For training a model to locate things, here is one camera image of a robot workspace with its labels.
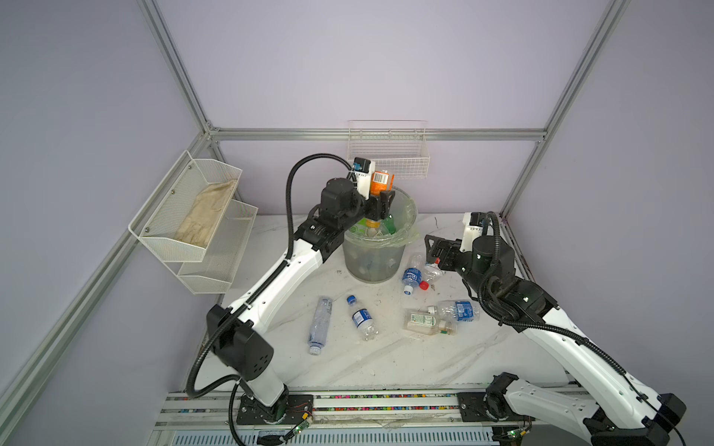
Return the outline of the green label clear bottle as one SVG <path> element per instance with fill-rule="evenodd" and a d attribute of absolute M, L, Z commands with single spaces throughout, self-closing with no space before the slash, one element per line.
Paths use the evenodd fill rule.
<path fill-rule="evenodd" d="M 364 221 L 364 234 L 368 238 L 380 237 L 383 235 L 383 228 L 380 221 L 366 219 Z"/>

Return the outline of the orange label bottle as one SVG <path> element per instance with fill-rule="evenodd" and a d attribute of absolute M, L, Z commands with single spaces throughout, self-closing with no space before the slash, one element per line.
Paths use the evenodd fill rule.
<path fill-rule="evenodd" d="M 378 170 L 373 173 L 370 183 L 370 194 L 379 196 L 381 193 L 388 193 L 393 189 L 394 174 L 386 170 Z"/>

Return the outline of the green white label bottle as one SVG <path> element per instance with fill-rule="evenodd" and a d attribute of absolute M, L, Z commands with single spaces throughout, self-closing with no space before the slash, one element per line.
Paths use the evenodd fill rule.
<path fill-rule="evenodd" d="M 437 315 L 429 312 L 416 310 L 407 310 L 405 312 L 405 330 L 424 334 L 425 336 L 446 335 L 453 336 L 457 334 L 457 327 L 452 321 L 440 318 Z"/>

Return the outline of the green soda bottle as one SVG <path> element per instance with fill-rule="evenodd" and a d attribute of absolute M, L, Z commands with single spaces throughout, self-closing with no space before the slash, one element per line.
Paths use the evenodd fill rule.
<path fill-rule="evenodd" d="M 396 234 L 396 232 L 397 232 L 396 225 L 394 223 L 394 220 L 391 217 L 388 217 L 387 219 L 385 219 L 384 223 L 385 223 L 385 227 L 387 228 L 388 232 L 390 232 L 390 234 Z"/>

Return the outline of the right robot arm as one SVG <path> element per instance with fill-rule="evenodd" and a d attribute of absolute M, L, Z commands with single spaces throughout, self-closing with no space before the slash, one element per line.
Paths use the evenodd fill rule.
<path fill-rule="evenodd" d="M 589 400 L 539 388 L 513 373 L 495 376 L 480 405 L 493 421 L 531 417 L 591 445 L 666 445 L 686 412 L 672 393 L 646 386 L 585 336 L 557 301 L 534 282 L 517 276 L 515 252 L 500 236 L 483 235 L 463 249 L 459 240 L 428 235 L 427 260 L 453 271 L 499 324 L 550 354 Z"/>

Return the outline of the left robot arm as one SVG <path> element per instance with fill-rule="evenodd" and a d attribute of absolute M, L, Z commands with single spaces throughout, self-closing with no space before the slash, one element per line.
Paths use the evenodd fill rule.
<path fill-rule="evenodd" d="M 206 315 L 208 343 L 191 376 L 197 377 L 209 353 L 235 373 L 192 390 L 191 396 L 198 398 L 226 382 L 240 381 L 265 407 L 285 400 L 286 385 L 271 368 L 274 350 L 263 334 L 286 299 L 344 243 L 345 233 L 363 219 L 386 219 L 394 197 L 394 191 L 362 195 L 347 178 L 329 180 L 314 213 L 290 232 L 286 254 L 240 299 L 227 308 L 215 306 Z"/>

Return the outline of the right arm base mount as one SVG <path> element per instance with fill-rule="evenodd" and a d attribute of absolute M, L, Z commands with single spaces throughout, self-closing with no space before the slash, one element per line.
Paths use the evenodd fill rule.
<path fill-rule="evenodd" d="M 457 408 L 462 422 L 524 422 L 530 417 L 516 414 L 503 399 L 492 398 L 485 391 L 459 392 Z"/>

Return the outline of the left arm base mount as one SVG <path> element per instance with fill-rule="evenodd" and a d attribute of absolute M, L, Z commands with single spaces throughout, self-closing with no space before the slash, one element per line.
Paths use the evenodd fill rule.
<path fill-rule="evenodd" d="M 305 414 L 311 414 L 314 407 L 314 395 L 288 394 L 281 397 L 273 406 L 266 406 L 258 400 L 242 396 L 235 414 L 238 426 L 297 425 Z"/>

